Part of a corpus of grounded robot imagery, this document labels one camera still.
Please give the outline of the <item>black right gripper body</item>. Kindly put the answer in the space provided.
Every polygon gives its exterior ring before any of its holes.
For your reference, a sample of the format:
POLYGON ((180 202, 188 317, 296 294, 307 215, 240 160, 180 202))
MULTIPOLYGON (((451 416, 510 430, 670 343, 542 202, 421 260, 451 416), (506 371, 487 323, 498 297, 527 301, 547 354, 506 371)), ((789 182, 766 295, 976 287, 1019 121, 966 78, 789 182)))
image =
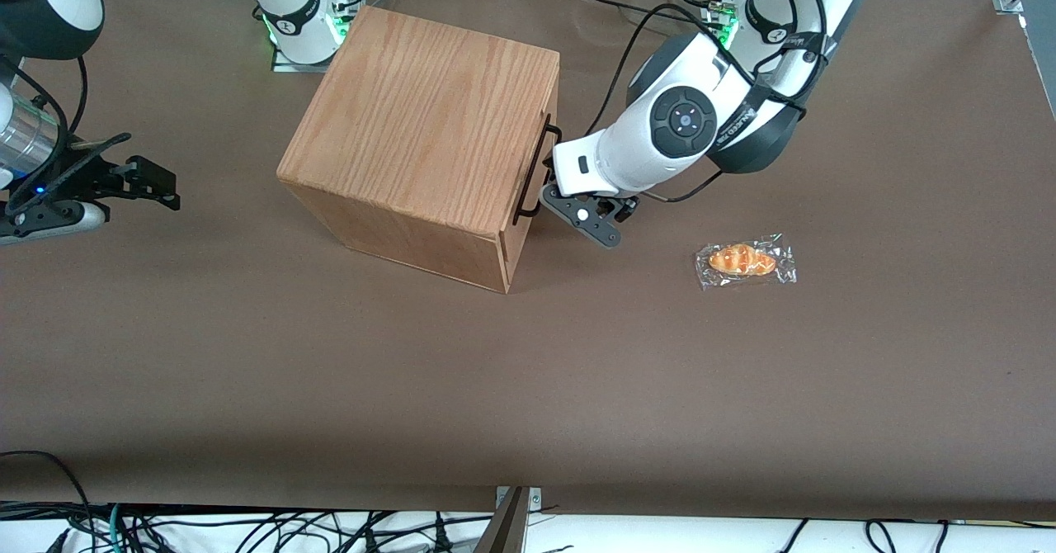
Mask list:
POLYGON ((48 172, 48 203, 59 201, 103 201, 125 198, 125 179, 117 164, 94 157, 75 167, 82 155, 63 157, 48 172))

